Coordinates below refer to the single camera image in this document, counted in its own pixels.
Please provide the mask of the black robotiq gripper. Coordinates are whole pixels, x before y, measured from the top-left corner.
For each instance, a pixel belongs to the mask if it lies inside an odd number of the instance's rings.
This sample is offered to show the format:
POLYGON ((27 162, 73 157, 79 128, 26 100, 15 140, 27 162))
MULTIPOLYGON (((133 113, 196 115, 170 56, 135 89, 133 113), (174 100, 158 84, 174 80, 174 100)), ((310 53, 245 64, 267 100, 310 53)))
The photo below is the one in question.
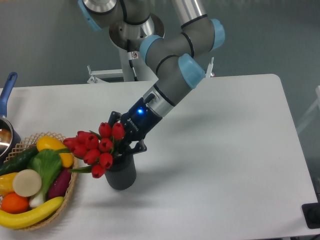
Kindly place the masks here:
POLYGON ((162 118, 162 116, 159 116, 148 107, 142 97, 123 115, 120 112, 112 111, 108 119, 108 124, 114 125, 120 121, 125 130, 124 139, 126 141, 119 145, 118 156, 126 157, 146 152, 147 146, 143 139, 162 118), (131 142, 135 141, 137 141, 135 146, 131 147, 131 142))

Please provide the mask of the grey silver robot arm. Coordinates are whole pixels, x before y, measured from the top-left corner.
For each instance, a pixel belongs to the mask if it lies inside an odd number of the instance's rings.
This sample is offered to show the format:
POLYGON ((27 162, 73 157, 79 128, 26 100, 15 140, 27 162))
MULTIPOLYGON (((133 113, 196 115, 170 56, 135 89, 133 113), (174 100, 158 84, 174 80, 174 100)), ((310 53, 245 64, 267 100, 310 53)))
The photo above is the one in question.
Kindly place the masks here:
POLYGON ((109 29, 120 49, 139 52, 157 82, 128 110, 112 112, 109 124, 121 123, 125 136, 115 145, 118 157, 146 151, 144 138, 199 82, 210 77, 195 57, 225 41, 225 30, 210 19, 199 0, 174 0, 181 33, 164 39, 162 22, 151 13, 148 0, 80 0, 78 5, 94 30, 109 29))

